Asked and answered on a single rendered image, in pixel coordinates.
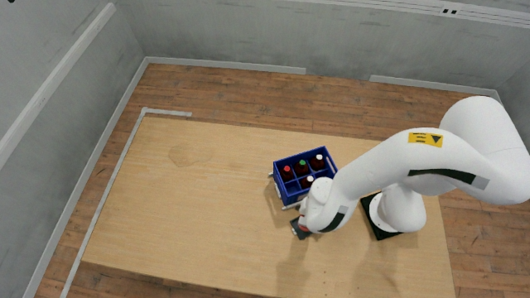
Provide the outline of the dark brown bottle with white cap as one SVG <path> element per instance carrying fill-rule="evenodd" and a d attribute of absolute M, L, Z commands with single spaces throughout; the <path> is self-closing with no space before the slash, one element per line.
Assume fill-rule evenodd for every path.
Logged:
<path fill-rule="evenodd" d="M 301 183 L 300 183 L 300 186 L 301 186 L 301 189 L 302 190 L 305 190 L 305 189 L 308 189 L 308 188 L 311 188 L 313 182 L 315 180 L 313 179 L 312 176 L 307 176 L 307 177 L 304 177 L 302 180 L 301 180 Z"/>
<path fill-rule="evenodd" d="M 313 156 L 311 158 L 309 165 L 310 165 L 313 173 L 316 173 L 316 172 L 322 170 L 325 162 L 321 158 L 322 158 L 322 155 Z"/>

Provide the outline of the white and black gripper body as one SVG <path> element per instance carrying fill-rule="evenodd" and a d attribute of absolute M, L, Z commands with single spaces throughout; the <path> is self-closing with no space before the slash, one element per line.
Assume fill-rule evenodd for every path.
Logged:
<path fill-rule="evenodd" d="M 301 207 L 300 207 L 300 210 L 299 210 L 299 213 L 300 213 L 300 214 L 303 214 L 303 215 L 306 214 L 305 201 L 306 201 L 306 197 L 305 197 L 304 200 L 301 202 Z"/>

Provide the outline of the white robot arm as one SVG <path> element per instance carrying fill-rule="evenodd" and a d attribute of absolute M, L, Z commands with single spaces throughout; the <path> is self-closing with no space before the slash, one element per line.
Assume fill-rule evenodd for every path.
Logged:
<path fill-rule="evenodd" d="M 382 193 L 371 201 L 371 219 L 384 231 L 402 233 L 425 225 L 422 195 L 459 188 L 489 204 L 530 199 L 530 155 L 497 100 L 463 99 L 439 128 L 402 131 L 341 168 L 333 180 L 315 180 L 298 225 L 313 233 L 335 231 L 349 221 L 360 197 L 376 190 Z"/>

